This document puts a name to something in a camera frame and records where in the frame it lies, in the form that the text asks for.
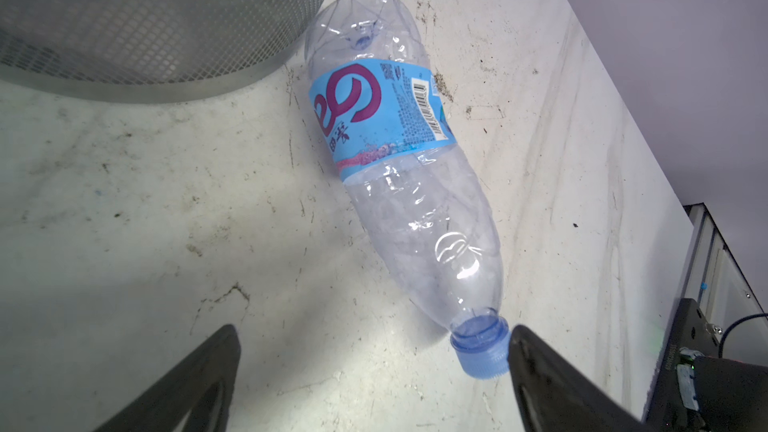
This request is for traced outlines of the large clear bottle light-blue label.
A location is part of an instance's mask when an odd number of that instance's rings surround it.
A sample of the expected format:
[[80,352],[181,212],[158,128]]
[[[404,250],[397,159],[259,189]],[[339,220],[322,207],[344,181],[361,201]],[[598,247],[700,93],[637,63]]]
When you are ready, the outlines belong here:
[[504,267],[489,202],[400,0],[336,0],[305,45],[312,108],[363,228],[464,372],[508,369]]

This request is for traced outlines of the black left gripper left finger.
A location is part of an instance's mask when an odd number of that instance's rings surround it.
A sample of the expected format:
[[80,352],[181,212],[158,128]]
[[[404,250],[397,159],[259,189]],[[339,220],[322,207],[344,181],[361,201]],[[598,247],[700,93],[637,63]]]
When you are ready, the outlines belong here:
[[100,431],[224,431],[240,361],[236,328],[218,329]]

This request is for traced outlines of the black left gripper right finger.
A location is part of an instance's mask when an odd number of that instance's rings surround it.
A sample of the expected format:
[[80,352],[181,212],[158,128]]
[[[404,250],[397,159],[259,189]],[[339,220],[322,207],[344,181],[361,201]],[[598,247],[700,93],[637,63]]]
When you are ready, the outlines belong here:
[[649,431],[531,329],[511,331],[508,364],[527,431]]

